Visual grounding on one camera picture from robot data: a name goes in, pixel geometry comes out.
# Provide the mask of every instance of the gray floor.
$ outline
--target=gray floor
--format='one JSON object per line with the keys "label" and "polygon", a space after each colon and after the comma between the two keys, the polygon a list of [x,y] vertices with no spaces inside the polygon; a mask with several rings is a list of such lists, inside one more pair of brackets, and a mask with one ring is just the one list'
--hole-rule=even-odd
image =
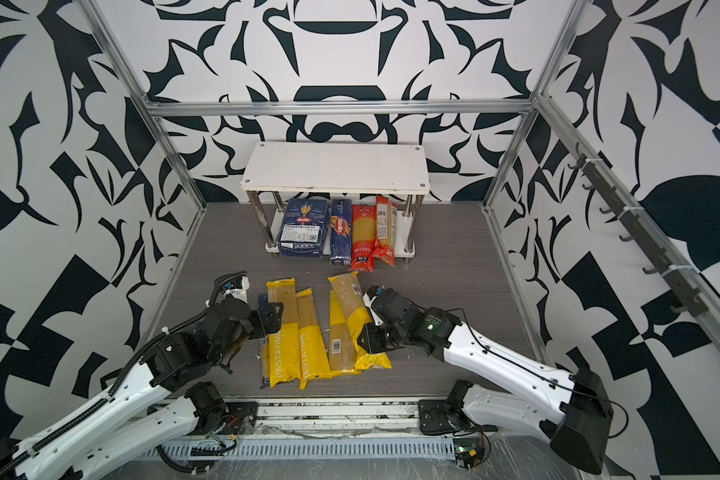
{"label": "gray floor", "polygon": [[[271,219],[274,206],[265,207]],[[344,272],[345,267],[331,266],[325,257],[274,259],[264,251],[264,240],[249,205],[211,204],[160,326],[174,326],[200,311],[212,289],[212,280],[237,270],[248,272],[252,305],[259,293],[266,292],[269,280],[295,277],[298,290],[311,287],[320,323],[326,330],[330,292],[327,277]],[[364,287],[393,287],[424,307],[462,307],[473,328],[533,358],[488,225],[476,203],[423,205],[413,261],[408,265],[401,262],[396,268],[377,262],[373,274],[360,274],[360,283]],[[217,367],[203,380],[213,381],[223,396],[440,396],[447,395],[457,379],[497,388],[466,370],[419,356],[412,350],[398,350],[389,353],[391,370],[315,380],[305,390],[298,389],[298,382],[259,389],[258,349],[254,342],[248,342],[232,360],[234,375]]]}

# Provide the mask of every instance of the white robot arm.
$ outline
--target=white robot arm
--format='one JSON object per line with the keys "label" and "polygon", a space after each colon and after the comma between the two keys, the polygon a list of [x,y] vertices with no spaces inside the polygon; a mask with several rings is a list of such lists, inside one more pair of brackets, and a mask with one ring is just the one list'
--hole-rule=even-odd
{"label": "white robot arm", "polygon": [[[148,341],[109,389],[15,447],[0,442],[0,479],[97,480],[166,440],[217,431],[226,406],[210,382],[197,383],[171,404],[127,422],[212,366],[229,371],[242,342],[279,330],[282,304],[267,303],[251,312],[247,288],[245,272],[216,279],[207,308]],[[227,298],[216,303],[222,290]],[[473,331],[466,318],[435,307],[424,310],[393,289],[371,287],[365,302],[374,316],[358,338],[366,351],[413,347],[476,372],[527,403],[521,411],[516,397],[457,381],[443,411],[432,412],[446,418],[448,426],[423,433],[502,426],[542,438],[569,464],[600,473],[613,410],[597,375],[571,375],[528,359]]]}

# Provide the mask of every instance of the red pasta package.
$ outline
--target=red pasta package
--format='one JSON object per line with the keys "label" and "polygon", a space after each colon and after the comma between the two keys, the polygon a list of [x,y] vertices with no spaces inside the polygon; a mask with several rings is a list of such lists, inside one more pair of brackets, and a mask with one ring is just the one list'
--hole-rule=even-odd
{"label": "red pasta package", "polygon": [[352,264],[350,270],[373,272],[373,246],[376,237],[376,206],[352,206]]}
{"label": "red pasta package", "polygon": [[398,231],[398,206],[381,195],[376,195],[376,238],[374,258],[394,266],[394,236]]}

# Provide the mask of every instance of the black and white patterned wall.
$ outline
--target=black and white patterned wall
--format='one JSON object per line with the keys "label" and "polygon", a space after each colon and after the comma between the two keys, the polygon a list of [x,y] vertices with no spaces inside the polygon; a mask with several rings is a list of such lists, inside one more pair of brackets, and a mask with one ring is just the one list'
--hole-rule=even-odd
{"label": "black and white patterned wall", "polygon": [[0,0],[0,438],[100,392],[196,214],[70,0]]}
{"label": "black and white patterned wall", "polygon": [[[551,93],[720,294],[720,2],[596,0]],[[628,409],[613,477],[720,478],[720,354],[573,162],[538,120],[494,206],[534,327]]]}
{"label": "black and white patterned wall", "polygon": [[[528,98],[570,0],[107,0],[100,6],[154,101],[426,100]],[[482,200],[517,115],[177,123],[174,144],[209,201],[247,201],[238,183],[259,139],[420,143],[432,199]]]}

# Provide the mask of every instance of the spaghetti package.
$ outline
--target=spaghetti package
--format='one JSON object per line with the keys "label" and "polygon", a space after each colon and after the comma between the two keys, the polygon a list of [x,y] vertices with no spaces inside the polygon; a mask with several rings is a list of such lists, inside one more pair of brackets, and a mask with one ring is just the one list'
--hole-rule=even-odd
{"label": "spaghetti package", "polygon": [[347,319],[347,329],[349,336],[352,338],[352,344],[357,352],[355,360],[355,369],[367,370],[372,367],[391,369],[392,364],[389,362],[386,353],[368,353],[358,345],[358,337],[362,332],[362,328],[366,323],[370,323],[371,314],[362,301],[362,290],[358,281],[358,273],[343,274],[328,278],[336,292],[336,301],[342,309],[342,314]]}
{"label": "spaghetti package", "polygon": [[302,378],[298,388],[303,390],[307,382],[314,379],[331,378],[328,365],[326,344],[322,340],[320,322],[317,320],[315,299],[312,289],[308,288],[296,294],[298,305],[298,340],[302,355]]}
{"label": "spaghetti package", "polygon": [[331,367],[331,376],[357,375],[355,360],[358,353],[349,335],[347,321],[338,305],[336,292],[331,290],[331,332],[328,345],[328,364]]}
{"label": "spaghetti package", "polygon": [[267,282],[270,302],[282,302],[282,327],[269,335],[269,386],[302,378],[296,279]]}
{"label": "spaghetti package", "polygon": [[[268,302],[266,293],[259,293],[259,312],[262,312],[262,308]],[[264,388],[269,386],[269,335],[259,339],[259,352],[262,360],[262,386]]]}
{"label": "spaghetti package", "polygon": [[394,236],[398,231],[398,206],[376,195],[376,238],[373,256],[394,266]]}
{"label": "spaghetti package", "polygon": [[352,264],[352,200],[331,200],[331,265]]}
{"label": "spaghetti package", "polygon": [[319,198],[291,198],[282,218],[277,244],[283,256],[319,258],[326,242],[328,201]]}
{"label": "spaghetti package", "polygon": [[376,206],[352,206],[352,265],[350,270],[373,272]]}

